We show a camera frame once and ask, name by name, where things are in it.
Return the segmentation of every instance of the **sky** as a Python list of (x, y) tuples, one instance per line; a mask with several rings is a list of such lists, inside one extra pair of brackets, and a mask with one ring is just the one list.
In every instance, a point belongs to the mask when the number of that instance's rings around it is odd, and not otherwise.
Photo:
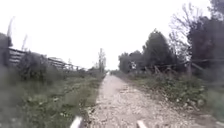
[(207, 10), (209, 0), (0, 0), (0, 32), (13, 16), (13, 48), (25, 48), (92, 67), (103, 48), (107, 69), (118, 68), (123, 52), (142, 50), (156, 28), (170, 32), (171, 16), (184, 3)]

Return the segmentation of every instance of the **dirt path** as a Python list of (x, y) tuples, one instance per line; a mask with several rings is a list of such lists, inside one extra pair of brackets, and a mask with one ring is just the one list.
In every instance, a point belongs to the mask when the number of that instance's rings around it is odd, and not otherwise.
[(163, 103), (158, 103), (115, 76), (107, 75), (100, 88), (95, 111), (90, 114), (91, 128), (136, 128), (141, 119), (150, 127), (202, 127), (178, 114)]

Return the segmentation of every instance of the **bush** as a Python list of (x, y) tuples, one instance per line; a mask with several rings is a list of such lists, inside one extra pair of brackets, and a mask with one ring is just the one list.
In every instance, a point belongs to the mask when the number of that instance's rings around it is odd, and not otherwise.
[(17, 65), (17, 72), (22, 80), (52, 82), (65, 78), (63, 69), (57, 69), (48, 63), (43, 55), (27, 52)]
[(46, 68), (47, 59), (32, 52), (25, 53), (17, 66), (19, 76), (23, 80), (44, 81)]
[(160, 90), (172, 102), (193, 107), (204, 107), (206, 102), (206, 90), (204, 82), (192, 77), (189, 79), (183, 75), (171, 77), (161, 75), (156, 77), (155, 89)]

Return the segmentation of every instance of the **fence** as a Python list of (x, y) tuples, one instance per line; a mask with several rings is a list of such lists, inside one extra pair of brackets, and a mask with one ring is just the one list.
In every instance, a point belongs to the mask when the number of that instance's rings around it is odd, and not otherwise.
[[(20, 50), (9, 48), (9, 54), (10, 54), (9, 63), (12, 64), (12, 65), (17, 65), (26, 53), (27, 53), (26, 51), (20, 51)], [(41, 54), (38, 54), (38, 53), (33, 53), (33, 54), (36, 54), (37, 56), (46, 57), (46, 55), (41, 55)], [(80, 66), (74, 66), (72, 64), (67, 64), (64, 61), (61, 61), (61, 60), (59, 60), (55, 57), (48, 57), (47, 61), (51, 65), (54, 65), (58, 69), (67, 69), (67, 70), (84, 69), (84, 68), (81, 68)]]

